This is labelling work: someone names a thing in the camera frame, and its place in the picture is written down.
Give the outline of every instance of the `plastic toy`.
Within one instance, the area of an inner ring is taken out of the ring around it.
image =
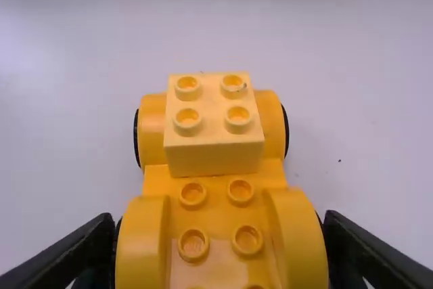
[[[433,271],[340,213],[322,225],[284,177],[288,144],[284,107],[245,72],[171,76],[135,114],[143,193],[116,228],[100,214],[0,288],[433,288]]]
[[[124,214],[116,288],[327,288],[313,205],[283,171],[289,130],[245,72],[172,75],[136,117],[143,193]]]

